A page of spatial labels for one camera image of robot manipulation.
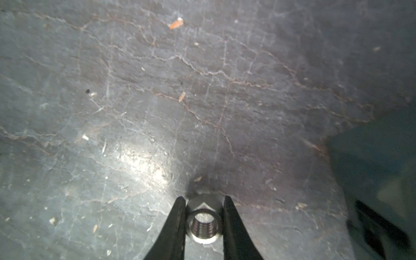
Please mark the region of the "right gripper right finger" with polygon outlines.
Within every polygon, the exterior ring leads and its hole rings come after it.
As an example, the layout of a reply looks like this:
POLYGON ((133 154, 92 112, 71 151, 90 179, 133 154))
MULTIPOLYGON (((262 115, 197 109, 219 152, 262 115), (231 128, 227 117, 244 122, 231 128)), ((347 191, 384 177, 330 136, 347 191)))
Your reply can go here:
POLYGON ((223 206, 223 247, 225 260, 262 260, 230 196, 223 206))

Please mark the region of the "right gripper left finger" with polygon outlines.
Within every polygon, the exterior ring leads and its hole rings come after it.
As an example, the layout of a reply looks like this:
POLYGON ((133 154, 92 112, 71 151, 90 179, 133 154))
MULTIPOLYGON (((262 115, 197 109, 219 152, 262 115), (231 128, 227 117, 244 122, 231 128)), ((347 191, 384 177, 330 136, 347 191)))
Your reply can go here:
POLYGON ((184 260, 186 200, 178 197, 153 247, 144 260, 184 260))

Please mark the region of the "silver hex nut gripped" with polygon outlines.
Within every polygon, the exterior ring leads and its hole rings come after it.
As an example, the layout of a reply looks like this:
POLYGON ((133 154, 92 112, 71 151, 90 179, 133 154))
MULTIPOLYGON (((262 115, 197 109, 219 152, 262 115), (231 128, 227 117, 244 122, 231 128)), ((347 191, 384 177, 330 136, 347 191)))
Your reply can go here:
POLYGON ((223 235, 223 201, 211 194, 191 198, 186 206, 186 233, 199 244, 216 242, 223 235))

